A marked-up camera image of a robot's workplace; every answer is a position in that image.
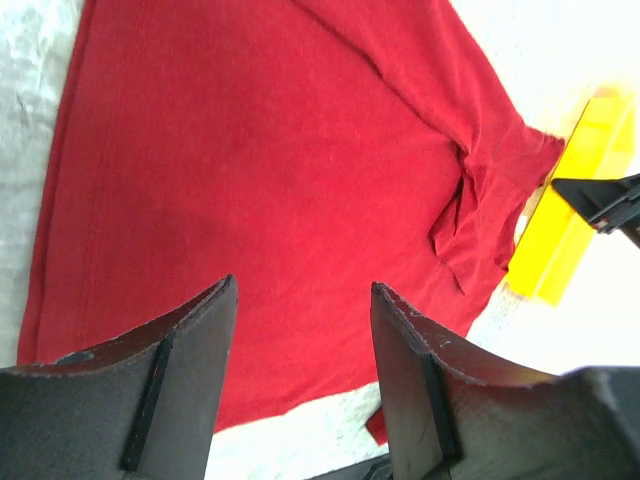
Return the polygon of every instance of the black object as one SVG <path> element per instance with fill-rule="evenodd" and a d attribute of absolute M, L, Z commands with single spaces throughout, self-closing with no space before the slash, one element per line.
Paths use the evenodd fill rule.
<path fill-rule="evenodd" d="M 0 370 L 0 478 L 202 480 L 236 306 L 228 277 L 55 365 Z"/>
<path fill-rule="evenodd" d="M 640 478 L 640 369 L 522 367 L 384 285 L 373 288 L 372 329 L 390 450 L 371 461 L 381 478 Z M 362 465 L 318 478 L 369 478 Z"/>
<path fill-rule="evenodd" d="M 620 229 L 640 248 L 640 175 L 620 180 L 556 178 L 551 186 L 598 233 Z"/>

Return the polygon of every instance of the red cloth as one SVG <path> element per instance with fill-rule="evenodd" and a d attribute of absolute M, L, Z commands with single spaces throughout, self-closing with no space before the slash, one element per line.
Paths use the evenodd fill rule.
<path fill-rule="evenodd" d="M 19 362 L 234 273 L 218 429 L 362 386 L 371 282 L 464 335 L 562 145 L 444 0 L 87 0 Z"/>

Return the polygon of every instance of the yellow tray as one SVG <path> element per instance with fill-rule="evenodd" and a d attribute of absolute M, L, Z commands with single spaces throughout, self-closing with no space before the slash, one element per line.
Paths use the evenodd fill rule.
<path fill-rule="evenodd" d="M 634 152 L 634 103 L 631 94 L 601 88 L 589 100 L 549 182 L 624 176 Z M 509 263 L 509 288 L 558 305 L 594 233 L 547 183 Z"/>

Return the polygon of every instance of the white surface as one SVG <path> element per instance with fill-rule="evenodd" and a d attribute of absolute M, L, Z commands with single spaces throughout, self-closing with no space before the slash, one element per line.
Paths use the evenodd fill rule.
<path fill-rule="evenodd" d="M 0 0 L 0 367 L 15 359 L 42 181 L 81 3 Z M 638 2 L 453 3 L 533 126 L 566 135 L 595 85 L 640 84 Z M 498 290 L 470 338 L 550 372 L 640 365 L 633 304 L 640 260 L 631 250 L 623 238 L 598 238 L 556 310 L 519 304 Z M 612 279 L 622 275 L 626 283 L 616 287 Z M 374 456 L 382 449 L 362 426 L 377 401 L 371 385 L 216 435 L 207 478 L 302 479 Z"/>

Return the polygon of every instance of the yellow object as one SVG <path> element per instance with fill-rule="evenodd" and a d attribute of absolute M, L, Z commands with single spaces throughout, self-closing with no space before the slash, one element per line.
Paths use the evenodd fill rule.
<path fill-rule="evenodd" d="M 634 117 L 633 95 L 600 89 L 589 100 L 549 182 L 624 176 L 633 157 Z M 594 233 L 547 183 L 509 263 L 510 289 L 558 305 Z"/>

